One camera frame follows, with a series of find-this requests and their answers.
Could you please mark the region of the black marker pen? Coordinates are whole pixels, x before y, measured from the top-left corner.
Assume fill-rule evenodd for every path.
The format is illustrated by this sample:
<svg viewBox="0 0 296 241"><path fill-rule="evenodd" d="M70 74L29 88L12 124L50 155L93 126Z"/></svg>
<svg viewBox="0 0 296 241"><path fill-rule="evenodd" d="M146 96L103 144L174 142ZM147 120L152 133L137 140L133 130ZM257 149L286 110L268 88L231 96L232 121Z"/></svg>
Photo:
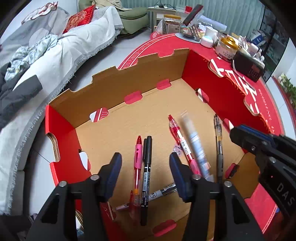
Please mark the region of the black marker pen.
<svg viewBox="0 0 296 241"><path fill-rule="evenodd" d="M152 137L147 136L144 139L144 149L142 154L144 161L144 174L142 181L142 202L140 207L140 225L146 226L149 206L149 187L151 178L152 164Z"/></svg>

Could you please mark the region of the red round table mat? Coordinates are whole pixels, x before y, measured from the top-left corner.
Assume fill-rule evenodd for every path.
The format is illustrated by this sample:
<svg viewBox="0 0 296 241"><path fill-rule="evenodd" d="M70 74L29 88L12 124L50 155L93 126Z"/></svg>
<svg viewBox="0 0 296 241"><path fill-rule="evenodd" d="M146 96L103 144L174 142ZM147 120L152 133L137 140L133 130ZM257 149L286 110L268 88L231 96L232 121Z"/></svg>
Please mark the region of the red round table mat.
<svg viewBox="0 0 296 241"><path fill-rule="evenodd" d="M208 61L213 60L211 66L222 75L227 75L245 92L245 101L254 113L260 113L271 128L273 134L283 133L280 114L270 91L262 79L253 82L243 74L236 74L230 63L224 61L215 53L200 44L191 43L175 36L149 34L144 32L136 37L124 37L116 39L110 47L98 52L94 57L87 60L76 74L80 81L77 87L83 87L92 75L116 66L124 69L133 66L141 56L158 53L159 56L168 56L175 49L189 48L205 57ZM270 195L261 186L257 185L251 197L247 198L247 204L255 218L263 228L264 237L274 240L281 231L283 216L272 201Z"/></svg>

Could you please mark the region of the grey clear gel pen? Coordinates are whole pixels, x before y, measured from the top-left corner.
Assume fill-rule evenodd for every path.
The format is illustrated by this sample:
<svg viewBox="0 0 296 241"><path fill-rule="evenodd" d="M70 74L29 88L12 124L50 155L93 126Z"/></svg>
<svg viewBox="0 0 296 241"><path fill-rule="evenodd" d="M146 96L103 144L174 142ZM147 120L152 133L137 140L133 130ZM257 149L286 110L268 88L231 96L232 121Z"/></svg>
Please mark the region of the grey clear gel pen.
<svg viewBox="0 0 296 241"><path fill-rule="evenodd" d="M223 179L223 149L222 149L222 126L217 114L214 116L214 128L216 136L216 180L217 183L221 183Z"/></svg>

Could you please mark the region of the potted green plant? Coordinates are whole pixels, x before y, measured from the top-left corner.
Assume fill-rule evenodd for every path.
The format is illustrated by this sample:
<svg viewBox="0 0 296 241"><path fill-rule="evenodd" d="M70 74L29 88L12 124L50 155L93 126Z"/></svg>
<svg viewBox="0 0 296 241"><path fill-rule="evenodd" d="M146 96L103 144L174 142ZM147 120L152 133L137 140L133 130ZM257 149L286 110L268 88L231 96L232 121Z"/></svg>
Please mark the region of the potted green plant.
<svg viewBox="0 0 296 241"><path fill-rule="evenodd" d="M288 78L285 74L281 74L280 77L280 85L286 93L288 99L293 108L295 108L296 104L296 87L291 83L290 78Z"/></svg>

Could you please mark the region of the white correction pen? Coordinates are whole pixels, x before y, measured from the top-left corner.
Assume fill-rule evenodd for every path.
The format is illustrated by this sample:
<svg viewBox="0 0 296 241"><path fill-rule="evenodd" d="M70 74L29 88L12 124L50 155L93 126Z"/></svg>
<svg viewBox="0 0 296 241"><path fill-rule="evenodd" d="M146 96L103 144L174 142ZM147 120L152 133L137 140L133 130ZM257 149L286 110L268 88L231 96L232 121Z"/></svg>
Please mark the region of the white correction pen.
<svg viewBox="0 0 296 241"><path fill-rule="evenodd" d="M207 181L214 182L214 176L210 173L211 166L207 161L200 137L194 127L193 121L191 120L189 114L186 111L181 114L181 122L184 127L185 134L188 137L191 150L193 151L201 175Z"/></svg>

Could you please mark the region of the pink red gel pen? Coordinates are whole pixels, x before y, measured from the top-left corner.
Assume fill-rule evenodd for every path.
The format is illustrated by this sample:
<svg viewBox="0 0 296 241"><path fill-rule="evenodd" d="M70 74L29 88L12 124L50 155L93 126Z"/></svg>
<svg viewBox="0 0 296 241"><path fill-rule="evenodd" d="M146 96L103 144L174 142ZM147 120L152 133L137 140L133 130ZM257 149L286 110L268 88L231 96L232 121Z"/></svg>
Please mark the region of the pink red gel pen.
<svg viewBox="0 0 296 241"><path fill-rule="evenodd" d="M134 182L133 189L130 194L129 214L132 220L138 219L138 211L140 207L140 179L142 169L142 138L137 137L134 153Z"/></svg>

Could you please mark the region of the silver black marker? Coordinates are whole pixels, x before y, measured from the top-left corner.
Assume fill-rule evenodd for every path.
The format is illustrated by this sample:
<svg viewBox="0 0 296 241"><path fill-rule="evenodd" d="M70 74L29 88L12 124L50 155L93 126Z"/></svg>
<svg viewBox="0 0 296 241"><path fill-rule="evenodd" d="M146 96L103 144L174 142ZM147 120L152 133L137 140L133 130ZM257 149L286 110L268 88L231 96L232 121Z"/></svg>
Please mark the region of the silver black marker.
<svg viewBox="0 0 296 241"><path fill-rule="evenodd" d="M157 191L155 191L153 193L150 193L149 194L149 202L154 201L154 200L156 200L158 198L161 198L163 196L170 195L170 194L172 194L172 193L174 193L176 191L177 191L176 184L175 183L171 183L168 186L163 187L162 189L159 189L159 190L157 190ZM126 204L117 206L113 210L114 211L126 210L126 209L129 208L129 205L130 205L129 203L126 203Z"/></svg>

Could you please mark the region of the black radio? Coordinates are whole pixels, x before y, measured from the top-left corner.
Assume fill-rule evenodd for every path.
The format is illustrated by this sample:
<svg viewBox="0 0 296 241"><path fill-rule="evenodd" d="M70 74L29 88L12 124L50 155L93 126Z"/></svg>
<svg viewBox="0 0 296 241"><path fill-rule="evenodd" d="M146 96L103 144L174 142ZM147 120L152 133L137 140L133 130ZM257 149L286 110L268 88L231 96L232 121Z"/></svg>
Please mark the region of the black radio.
<svg viewBox="0 0 296 241"><path fill-rule="evenodd" d="M264 72L264 65L262 63L241 51L237 51L234 55L232 68L253 82L257 82Z"/></svg>

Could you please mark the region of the red white gel pen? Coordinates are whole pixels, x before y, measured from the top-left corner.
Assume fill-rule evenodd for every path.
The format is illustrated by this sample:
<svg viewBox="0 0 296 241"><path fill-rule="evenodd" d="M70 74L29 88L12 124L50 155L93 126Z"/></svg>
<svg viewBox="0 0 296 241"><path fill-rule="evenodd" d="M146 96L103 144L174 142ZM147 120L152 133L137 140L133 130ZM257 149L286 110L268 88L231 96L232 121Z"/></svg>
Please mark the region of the red white gel pen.
<svg viewBox="0 0 296 241"><path fill-rule="evenodd" d="M169 115L169 129L171 134L173 135L174 139L176 140L177 144L181 146L183 153L187 159L187 162L192 170L193 174L201 174L199 167L197 165L196 160L194 159L192 152L189 148L189 145L185 139L185 137L181 133L181 129L174 118Z"/></svg>

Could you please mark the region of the gold lid glass jar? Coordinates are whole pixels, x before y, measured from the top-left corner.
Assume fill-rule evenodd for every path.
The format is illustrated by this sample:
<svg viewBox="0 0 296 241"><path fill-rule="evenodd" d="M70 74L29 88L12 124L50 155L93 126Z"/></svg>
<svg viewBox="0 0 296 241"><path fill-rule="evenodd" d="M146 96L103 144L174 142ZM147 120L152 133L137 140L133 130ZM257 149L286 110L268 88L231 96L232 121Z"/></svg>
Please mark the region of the gold lid glass jar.
<svg viewBox="0 0 296 241"><path fill-rule="evenodd" d="M236 44L235 40L230 36L226 36L218 41L215 52L220 58L231 62L238 49L239 46Z"/></svg>

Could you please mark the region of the white cream jar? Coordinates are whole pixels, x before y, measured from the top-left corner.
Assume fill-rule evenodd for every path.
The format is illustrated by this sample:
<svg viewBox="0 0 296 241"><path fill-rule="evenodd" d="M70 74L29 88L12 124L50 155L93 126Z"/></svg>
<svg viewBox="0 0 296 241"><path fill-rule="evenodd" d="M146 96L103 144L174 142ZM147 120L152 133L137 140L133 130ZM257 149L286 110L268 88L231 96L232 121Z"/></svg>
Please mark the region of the white cream jar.
<svg viewBox="0 0 296 241"><path fill-rule="evenodd" d="M214 42L213 39L209 36L203 36L200 40L200 44L206 48L212 48Z"/></svg>

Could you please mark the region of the dark grey jacket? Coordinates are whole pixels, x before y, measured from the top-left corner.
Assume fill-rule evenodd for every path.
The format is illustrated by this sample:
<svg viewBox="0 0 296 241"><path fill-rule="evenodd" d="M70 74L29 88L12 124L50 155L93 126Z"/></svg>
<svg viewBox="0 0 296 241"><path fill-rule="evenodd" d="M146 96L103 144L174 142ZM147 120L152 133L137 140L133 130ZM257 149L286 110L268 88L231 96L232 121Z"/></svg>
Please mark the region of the dark grey jacket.
<svg viewBox="0 0 296 241"><path fill-rule="evenodd" d="M18 73L12 80L4 80L6 70L10 66L11 64L7 63L1 67L1 130L29 100L43 89L36 75L16 86L24 72Z"/></svg>

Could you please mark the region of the clear plastic snack jar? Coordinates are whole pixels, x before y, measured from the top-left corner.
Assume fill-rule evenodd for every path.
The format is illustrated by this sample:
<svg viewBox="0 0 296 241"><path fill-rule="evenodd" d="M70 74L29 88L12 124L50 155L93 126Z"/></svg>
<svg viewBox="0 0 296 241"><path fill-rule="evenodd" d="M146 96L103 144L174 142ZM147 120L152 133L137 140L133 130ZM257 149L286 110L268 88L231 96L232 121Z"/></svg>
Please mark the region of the clear plastic snack jar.
<svg viewBox="0 0 296 241"><path fill-rule="evenodd" d="M181 29L181 17L176 15L164 15L162 19L162 34L179 33Z"/></svg>

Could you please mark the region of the light blue patterned cloth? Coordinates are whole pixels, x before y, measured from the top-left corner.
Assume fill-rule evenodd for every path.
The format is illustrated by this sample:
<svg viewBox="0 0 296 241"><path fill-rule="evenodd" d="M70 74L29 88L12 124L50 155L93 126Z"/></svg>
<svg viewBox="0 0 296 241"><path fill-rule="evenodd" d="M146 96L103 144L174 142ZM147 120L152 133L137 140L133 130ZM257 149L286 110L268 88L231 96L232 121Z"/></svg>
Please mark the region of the light blue patterned cloth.
<svg viewBox="0 0 296 241"><path fill-rule="evenodd" d="M32 46L19 47L10 60L10 66L6 69L4 80L10 81L18 74L26 71L49 49L55 47L58 39L57 35L49 34Z"/></svg>

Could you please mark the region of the white covered sofa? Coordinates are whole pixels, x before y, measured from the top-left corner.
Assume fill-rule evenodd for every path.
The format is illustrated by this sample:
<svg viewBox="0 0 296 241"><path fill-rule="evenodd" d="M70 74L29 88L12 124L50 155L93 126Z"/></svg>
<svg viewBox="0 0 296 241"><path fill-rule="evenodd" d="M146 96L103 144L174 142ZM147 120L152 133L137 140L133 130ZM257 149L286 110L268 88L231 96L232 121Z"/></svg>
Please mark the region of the white covered sofa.
<svg viewBox="0 0 296 241"><path fill-rule="evenodd" d="M55 47L34 62L16 84L36 75L43 89L29 100L1 130L1 214L23 212L24 167L46 105L67 85L78 68L108 47L123 29L113 6L95 9L90 23L63 33L69 14L62 8L22 24L1 46L1 67L10 63L21 46L32 46L43 37L59 37Z"/></svg>

